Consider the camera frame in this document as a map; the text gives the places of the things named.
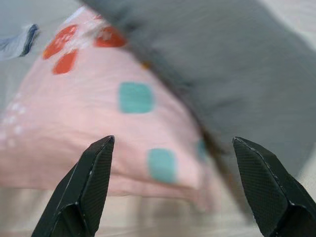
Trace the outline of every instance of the pink pillow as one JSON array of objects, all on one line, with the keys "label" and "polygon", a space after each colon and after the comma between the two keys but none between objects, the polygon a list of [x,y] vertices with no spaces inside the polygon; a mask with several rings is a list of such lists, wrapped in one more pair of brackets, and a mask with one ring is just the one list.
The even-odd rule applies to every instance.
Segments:
[{"label": "pink pillow", "polygon": [[116,138],[110,195],[209,208],[214,180],[186,108],[107,22],[80,8],[25,77],[0,127],[0,185],[54,189],[94,141]]}]

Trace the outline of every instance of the gray pillow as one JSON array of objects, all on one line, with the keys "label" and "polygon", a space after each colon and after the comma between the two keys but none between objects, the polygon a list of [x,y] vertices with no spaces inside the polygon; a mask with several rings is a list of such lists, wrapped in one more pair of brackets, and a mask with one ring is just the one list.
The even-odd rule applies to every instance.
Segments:
[{"label": "gray pillow", "polygon": [[231,140],[298,174],[316,141],[316,55],[255,0],[83,0],[190,108],[238,179]]}]

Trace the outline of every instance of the textured black surface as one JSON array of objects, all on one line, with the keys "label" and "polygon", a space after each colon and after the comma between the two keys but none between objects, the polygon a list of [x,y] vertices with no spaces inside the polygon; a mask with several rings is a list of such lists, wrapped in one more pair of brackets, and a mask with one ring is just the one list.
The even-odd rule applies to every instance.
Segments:
[{"label": "textured black surface", "polygon": [[264,236],[274,232],[287,210],[287,200],[264,161],[243,142],[234,142],[242,185],[256,222]]},{"label": "textured black surface", "polygon": [[100,153],[81,197],[81,208],[90,233],[99,228],[104,201],[108,192],[113,145]]},{"label": "textured black surface", "polygon": [[242,185],[265,237],[316,236],[316,204],[304,187],[262,146],[233,140]]},{"label": "textured black surface", "polygon": [[53,193],[32,237],[93,237],[108,190],[114,137],[89,146]]}]

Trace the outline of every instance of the fabric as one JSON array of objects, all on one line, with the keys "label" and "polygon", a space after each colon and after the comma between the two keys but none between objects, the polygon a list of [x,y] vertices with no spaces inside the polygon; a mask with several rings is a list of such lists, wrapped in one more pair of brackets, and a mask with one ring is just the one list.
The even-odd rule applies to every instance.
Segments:
[{"label": "fabric", "polygon": [[253,0],[83,0],[105,16],[224,152],[234,136],[298,174],[315,142],[315,52]]},{"label": "fabric", "polygon": [[32,24],[20,34],[0,39],[0,61],[25,56],[31,50],[34,38],[38,34],[38,26]]},{"label": "fabric", "polygon": [[[0,237],[30,237],[51,191],[0,189]],[[96,237],[262,237],[236,208],[198,212],[186,201],[154,197],[107,197]]]},{"label": "fabric", "polygon": [[109,195],[215,193],[201,136],[185,107],[129,53],[102,18],[80,8],[60,27],[6,109],[0,184],[54,189],[94,141],[114,135]]}]

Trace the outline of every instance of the pillowcase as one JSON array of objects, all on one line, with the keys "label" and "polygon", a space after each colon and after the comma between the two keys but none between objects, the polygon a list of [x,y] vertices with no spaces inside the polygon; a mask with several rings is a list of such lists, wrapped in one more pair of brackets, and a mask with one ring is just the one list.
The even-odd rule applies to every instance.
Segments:
[{"label": "pillowcase", "polygon": [[216,181],[186,108],[135,60],[116,29],[80,8],[3,116],[0,185],[54,189],[91,143],[110,134],[109,195],[213,205]]},{"label": "pillowcase", "polygon": [[255,0],[82,0],[127,38],[224,152],[273,151],[297,174],[315,142],[316,56]]}]

